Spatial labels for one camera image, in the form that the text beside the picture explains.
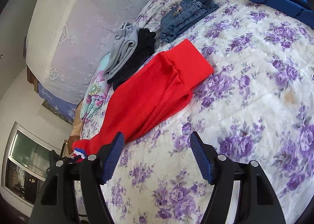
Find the folded blue denim jeans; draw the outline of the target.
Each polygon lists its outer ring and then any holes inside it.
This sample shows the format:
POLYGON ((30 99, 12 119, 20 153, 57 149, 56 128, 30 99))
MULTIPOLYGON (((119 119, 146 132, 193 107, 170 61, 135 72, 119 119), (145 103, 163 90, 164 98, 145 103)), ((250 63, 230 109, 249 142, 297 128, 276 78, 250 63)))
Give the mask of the folded blue denim jeans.
POLYGON ((190 27, 218 9, 213 0, 182 0, 160 22, 160 38, 171 43, 190 27))

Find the folded black pants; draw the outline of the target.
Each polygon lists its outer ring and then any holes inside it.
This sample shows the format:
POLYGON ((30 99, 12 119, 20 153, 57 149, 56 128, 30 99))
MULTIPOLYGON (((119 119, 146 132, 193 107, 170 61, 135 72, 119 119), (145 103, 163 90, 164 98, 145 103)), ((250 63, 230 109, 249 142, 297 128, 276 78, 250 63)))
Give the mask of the folded black pants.
POLYGON ((122 68, 107 81, 116 90, 121 84, 127 81, 155 52, 155 32, 147 28, 140 28, 138 32, 138 44, 129 60, 122 68))

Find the folded grey pants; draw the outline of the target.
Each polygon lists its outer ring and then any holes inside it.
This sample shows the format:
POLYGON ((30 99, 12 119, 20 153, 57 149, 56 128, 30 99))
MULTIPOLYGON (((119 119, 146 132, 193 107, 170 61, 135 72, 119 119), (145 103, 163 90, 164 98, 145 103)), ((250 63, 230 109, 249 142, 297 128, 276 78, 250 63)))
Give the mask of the folded grey pants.
POLYGON ((104 72, 105 80, 114 77, 133 55, 138 44, 138 32, 139 28, 131 22, 125 22, 118 28, 104 72))

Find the brown beige pillow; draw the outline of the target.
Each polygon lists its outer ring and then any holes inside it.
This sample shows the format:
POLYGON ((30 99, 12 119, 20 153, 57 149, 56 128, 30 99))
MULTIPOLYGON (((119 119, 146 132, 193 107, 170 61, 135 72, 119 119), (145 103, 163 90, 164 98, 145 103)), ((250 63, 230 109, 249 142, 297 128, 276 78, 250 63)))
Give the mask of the brown beige pillow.
POLYGON ((78 141, 80 139, 80 136, 81 136, 81 131, 82 131, 82 127, 83 127, 83 121, 80 118, 82 103, 83 103, 83 99, 81 100, 81 102, 78 104, 78 106, 76 108, 75 118, 74 118, 73 125, 72 125, 72 131, 71 131, 71 134, 70 134, 69 139, 68 139, 68 153, 69 153, 69 155, 73 154, 73 149, 72 149, 73 143, 78 141))

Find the purple floral bed quilt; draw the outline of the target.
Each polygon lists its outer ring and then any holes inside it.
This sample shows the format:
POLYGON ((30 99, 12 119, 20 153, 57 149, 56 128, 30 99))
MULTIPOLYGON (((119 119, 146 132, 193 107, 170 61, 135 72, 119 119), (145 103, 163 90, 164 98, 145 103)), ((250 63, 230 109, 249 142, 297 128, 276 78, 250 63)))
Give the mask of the purple floral bed quilt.
MULTIPOLYGON (((181 0, 150 0, 136 19, 158 30, 181 0)), ((236 162, 257 160, 287 223, 313 197, 313 30, 249 0, 218 9, 177 39, 214 67, 189 105, 125 146, 102 192, 115 223, 200 223, 212 193, 189 136, 236 162)))

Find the folded floral teal blanket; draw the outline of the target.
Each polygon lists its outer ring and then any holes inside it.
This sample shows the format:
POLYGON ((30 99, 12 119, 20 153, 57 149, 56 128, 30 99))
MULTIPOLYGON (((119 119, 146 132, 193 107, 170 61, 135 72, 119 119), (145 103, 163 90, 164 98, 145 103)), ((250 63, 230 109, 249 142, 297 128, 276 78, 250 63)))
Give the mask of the folded floral teal blanket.
POLYGON ((112 77, 111 70, 111 53, 108 53, 99 63, 85 93, 80 111, 80 118, 83 121, 90 120, 104 104, 110 88, 107 81, 112 77))

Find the white framed window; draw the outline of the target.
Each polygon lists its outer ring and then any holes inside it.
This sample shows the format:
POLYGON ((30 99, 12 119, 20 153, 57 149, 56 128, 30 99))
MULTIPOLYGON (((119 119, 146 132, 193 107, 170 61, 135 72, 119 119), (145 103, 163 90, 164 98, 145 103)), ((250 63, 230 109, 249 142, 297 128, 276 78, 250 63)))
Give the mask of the white framed window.
POLYGON ((4 189, 32 207, 47 177, 50 151, 61 153, 15 122, 3 157, 1 185, 4 189))

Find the white lace covered headboard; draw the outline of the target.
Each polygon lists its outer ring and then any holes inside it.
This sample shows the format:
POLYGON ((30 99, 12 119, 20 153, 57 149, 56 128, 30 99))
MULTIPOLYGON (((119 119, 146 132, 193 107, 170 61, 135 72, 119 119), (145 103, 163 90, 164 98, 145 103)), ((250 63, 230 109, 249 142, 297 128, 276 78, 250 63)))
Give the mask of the white lace covered headboard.
POLYGON ((26 63, 56 97, 78 103, 121 24, 149 0, 38 0, 27 34, 26 63))

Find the red pants with striped band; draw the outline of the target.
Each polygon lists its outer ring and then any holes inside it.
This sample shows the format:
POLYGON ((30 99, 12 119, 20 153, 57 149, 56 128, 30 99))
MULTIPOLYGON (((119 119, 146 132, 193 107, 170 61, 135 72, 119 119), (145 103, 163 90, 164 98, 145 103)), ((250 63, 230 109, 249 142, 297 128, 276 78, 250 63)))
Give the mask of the red pants with striped band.
POLYGON ((73 143, 75 155, 85 158, 112 143, 118 132, 134 141, 185 108, 194 88, 214 72, 187 39, 156 54, 142 69, 119 86, 106 108, 101 129, 92 139, 73 143))

